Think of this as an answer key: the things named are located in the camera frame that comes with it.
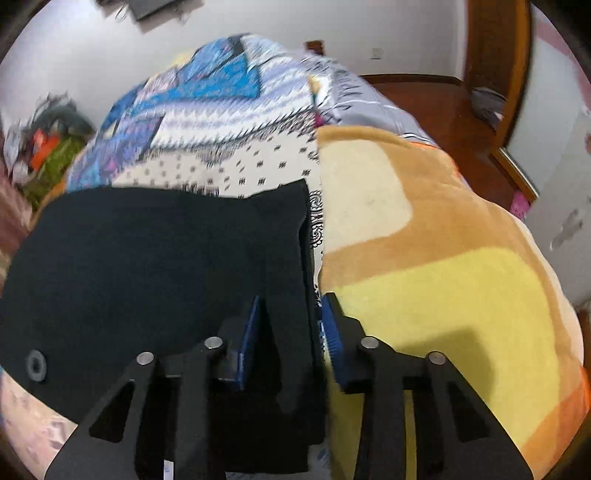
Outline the brown wooden door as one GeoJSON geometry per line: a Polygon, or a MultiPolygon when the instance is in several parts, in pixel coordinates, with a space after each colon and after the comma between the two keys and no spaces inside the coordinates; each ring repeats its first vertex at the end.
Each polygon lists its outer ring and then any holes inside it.
{"type": "Polygon", "coordinates": [[[494,146],[512,135],[526,89],[533,41],[528,0],[468,0],[464,84],[488,87],[506,98],[494,146]]]}

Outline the black pants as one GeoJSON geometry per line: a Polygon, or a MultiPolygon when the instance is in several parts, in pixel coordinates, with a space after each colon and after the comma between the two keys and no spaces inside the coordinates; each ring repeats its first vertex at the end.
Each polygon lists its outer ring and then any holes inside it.
{"type": "Polygon", "coordinates": [[[211,248],[215,199],[96,188],[51,202],[1,299],[1,364],[73,421],[50,479],[298,474],[325,438],[315,288],[211,248]],[[245,389],[218,379],[221,323],[260,297],[245,389]]]}

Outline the blue patchwork bedspread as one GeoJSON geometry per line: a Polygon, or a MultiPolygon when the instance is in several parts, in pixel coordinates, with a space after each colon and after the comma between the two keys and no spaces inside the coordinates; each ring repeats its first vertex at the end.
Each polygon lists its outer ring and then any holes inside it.
{"type": "Polygon", "coordinates": [[[269,279],[301,268],[339,289],[417,266],[403,170],[435,152],[411,114],[337,61],[243,34],[120,98],[65,188],[211,196],[226,263],[269,279]]]}

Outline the grey bag on floor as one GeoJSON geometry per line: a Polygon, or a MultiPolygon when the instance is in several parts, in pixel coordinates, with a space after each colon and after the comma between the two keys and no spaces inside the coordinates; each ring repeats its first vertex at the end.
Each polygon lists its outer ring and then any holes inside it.
{"type": "Polygon", "coordinates": [[[477,87],[470,92],[471,108],[475,116],[497,130],[504,118],[507,99],[487,87],[477,87]]]}

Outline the wall-mounted dark screen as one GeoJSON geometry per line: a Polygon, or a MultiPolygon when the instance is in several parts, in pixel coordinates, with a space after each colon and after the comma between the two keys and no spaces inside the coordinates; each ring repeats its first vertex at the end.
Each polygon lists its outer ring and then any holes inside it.
{"type": "Polygon", "coordinates": [[[140,22],[166,9],[176,7],[178,0],[128,0],[126,2],[133,18],[140,22]]]}

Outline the green patterned bag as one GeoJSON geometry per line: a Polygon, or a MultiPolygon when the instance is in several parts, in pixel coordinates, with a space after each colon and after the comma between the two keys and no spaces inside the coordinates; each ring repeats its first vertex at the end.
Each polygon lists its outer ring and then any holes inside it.
{"type": "Polygon", "coordinates": [[[86,142],[79,137],[60,140],[44,159],[33,178],[21,187],[24,198],[33,211],[39,209],[44,198],[62,181],[66,170],[85,145],[86,142]]]}

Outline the yellow orange plush blanket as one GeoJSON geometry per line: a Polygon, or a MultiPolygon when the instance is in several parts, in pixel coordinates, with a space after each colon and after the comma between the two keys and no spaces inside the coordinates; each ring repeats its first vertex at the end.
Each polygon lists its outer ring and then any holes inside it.
{"type": "Polygon", "coordinates": [[[370,127],[318,130],[320,287],[402,353],[443,352],[545,477],[590,408],[579,321],[525,224],[443,150],[370,127]]]}

